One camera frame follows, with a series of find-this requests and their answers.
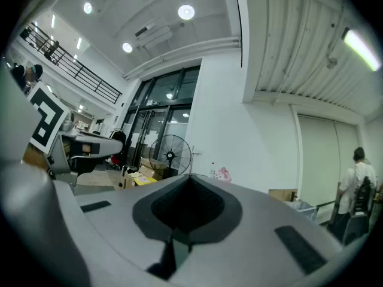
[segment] man in white shirt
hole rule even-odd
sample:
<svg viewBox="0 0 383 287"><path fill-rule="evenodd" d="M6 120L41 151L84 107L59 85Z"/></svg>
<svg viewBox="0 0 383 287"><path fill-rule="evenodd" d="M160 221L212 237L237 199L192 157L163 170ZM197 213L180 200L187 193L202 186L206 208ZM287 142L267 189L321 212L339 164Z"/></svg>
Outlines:
<svg viewBox="0 0 383 287"><path fill-rule="evenodd" d="M355 166L346 171L343 182L339 186L338 194L341 196L341 201L334 226L331 228L332 233L340 241L342 241L347 222L350 218L349 208L355 196L355 190L363 183L366 176L369 178L373 188L375 189L376 187L375 170L371 165L364 163L365 155L362 147L355 149L353 159Z"/></svg>

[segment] black rubber pad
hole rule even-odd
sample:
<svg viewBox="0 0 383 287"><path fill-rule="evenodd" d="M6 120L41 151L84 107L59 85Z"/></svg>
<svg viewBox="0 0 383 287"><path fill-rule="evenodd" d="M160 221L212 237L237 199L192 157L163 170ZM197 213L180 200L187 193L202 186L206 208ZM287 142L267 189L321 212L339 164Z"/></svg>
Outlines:
<svg viewBox="0 0 383 287"><path fill-rule="evenodd" d="M92 204L88 204L88 205L83 205L81 207L81 210L84 213L87 213L87 212L91 212L91 211L96 210L96 209L107 207L109 205L111 205L111 204L108 201L100 201L100 202L96 202L96 203L92 203Z"/></svg>
<svg viewBox="0 0 383 287"><path fill-rule="evenodd" d="M326 260L292 226L278 227L275 232L306 275L326 263Z"/></svg>

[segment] white sign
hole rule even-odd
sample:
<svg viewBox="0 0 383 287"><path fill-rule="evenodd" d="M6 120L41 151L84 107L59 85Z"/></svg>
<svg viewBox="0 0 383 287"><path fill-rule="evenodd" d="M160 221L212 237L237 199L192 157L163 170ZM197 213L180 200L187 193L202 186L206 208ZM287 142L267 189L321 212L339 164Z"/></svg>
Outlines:
<svg viewBox="0 0 383 287"><path fill-rule="evenodd" d="M48 154L69 109L42 82L36 84L27 99L42 116L29 142Z"/></svg>

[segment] standing fan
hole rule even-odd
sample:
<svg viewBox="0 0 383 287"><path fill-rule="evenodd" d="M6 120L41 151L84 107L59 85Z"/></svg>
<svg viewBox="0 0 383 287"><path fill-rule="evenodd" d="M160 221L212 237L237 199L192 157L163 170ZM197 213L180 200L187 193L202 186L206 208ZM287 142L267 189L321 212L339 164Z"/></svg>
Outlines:
<svg viewBox="0 0 383 287"><path fill-rule="evenodd" d="M158 138L149 151L150 165L163 179L184 173L191 160L189 145L176 135Z"/></svg>

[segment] balcony railing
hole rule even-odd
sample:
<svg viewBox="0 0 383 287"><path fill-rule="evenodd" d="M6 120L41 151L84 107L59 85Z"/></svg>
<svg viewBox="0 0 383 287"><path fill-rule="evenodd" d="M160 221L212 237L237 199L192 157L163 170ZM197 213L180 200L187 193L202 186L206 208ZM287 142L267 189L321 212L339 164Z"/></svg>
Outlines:
<svg viewBox="0 0 383 287"><path fill-rule="evenodd" d="M82 63L75 60L58 41L53 41L38 26L31 23L20 36L34 49L44 55L53 64L60 67L71 77L90 88L104 99L116 103L121 93L96 75Z"/></svg>

